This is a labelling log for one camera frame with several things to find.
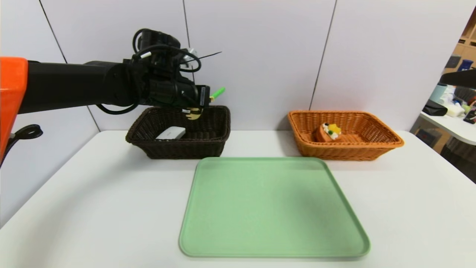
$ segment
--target table surface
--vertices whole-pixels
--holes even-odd
[[[0,267],[475,267],[476,185],[408,132],[371,162],[326,161],[371,241],[344,259],[189,258],[178,237],[198,160],[97,134],[0,229]],[[291,132],[232,131],[222,156],[298,156]]]
[[[456,139],[467,144],[476,145],[476,125],[448,115],[432,116],[420,112],[420,117],[437,127],[445,129]]]

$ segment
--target cable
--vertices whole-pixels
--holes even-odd
[[[3,160],[5,160],[5,157],[7,156],[8,152],[15,145],[15,143],[17,143],[18,140],[35,139],[40,137],[41,135],[43,135],[43,131],[41,130],[40,126],[37,124],[27,125],[19,129],[17,132],[15,132],[15,134],[12,135],[7,141],[5,154],[3,155],[3,158],[0,161],[0,167],[3,164]]]
[[[168,45],[152,45],[152,46],[149,46],[149,47],[146,47],[138,52],[136,52],[133,56],[132,56],[132,60],[131,60],[131,64],[135,61],[135,60],[138,60],[140,59],[141,55],[147,53],[147,52],[158,52],[158,51],[164,51],[164,50],[169,50],[169,51],[175,51],[177,53],[181,53],[181,54],[184,54],[184,55],[187,55],[189,56],[190,58],[192,58],[194,61],[197,61],[198,63],[198,67],[195,68],[195,69],[192,69],[192,70],[187,70],[187,69],[180,69],[181,72],[197,72],[198,70],[200,70],[200,68],[202,68],[202,63],[199,59],[199,57],[197,57],[196,55],[188,52],[188,51],[184,51],[184,50],[181,50],[179,48],[176,48],[176,47],[172,47],[172,46],[168,46]]]
[[[136,33],[134,33],[134,37],[132,38],[132,49],[134,50],[135,53],[137,53],[137,46],[136,46],[137,37],[142,33],[143,30],[150,30],[150,29],[142,28]]]
[[[220,52],[217,52],[217,53],[213,53],[213,54],[209,54],[209,55],[207,55],[207,56],[200,57],[199,59],[203,59],[203,58],[215,56],[216,54],[220,54],[220,53],[222,53],[222,52],[223,52],[223,51],[220,51]],[[186,61],[186,62],[182,62],[182,64],[188,63],[188,62],[192,62],[192,61],[194,61],[194,60],[189,60],[189,61]]]
[[[124,114],[124,113],[128,113],[134,109],[137,108],[137,106],[139,106],[139,102],[136,102],[134,103],[131,107],[128,107],[124,110],[120,110],[120,111],[112,111],[112,110],[109,110],[108,108],[104,107],[102,104],[96,104],[96,106],[101,109],[101,111],[105,112],[105,113],[108,113],[108,114],[114,114],[114,115],[117,115],[117,114]]]

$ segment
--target blue cup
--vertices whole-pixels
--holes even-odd
[[[463,60],[463,61],[461,62],[461,65],[460,65],[459,68],[458,68],[458,72],[466,71],[466,70],[471,69],[471,65],[472,65],[472,64],[473,64],[473,61]]]

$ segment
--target brown wicker basket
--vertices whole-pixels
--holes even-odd
[[[404,144],[388,126],[366,112],[291,111],[288,119],[303,156],[330,160],[375,160]],[[342,129],[339,142],[316,141],[315,131],[324,123],[337,124]]]
[[[178,140],[157,140],[171,126],[185,127]],[[202,159],[220,156],[230,135],[230,110],[211,106],[196,120],[189,120],[181,109],[146,109],[134,122],[126,141],[140,147],[152,159]]]

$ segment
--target green tray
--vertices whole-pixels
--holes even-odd
[[[370,242],[316,158],[201,160],[179,238],[191,257],[359,257]]]

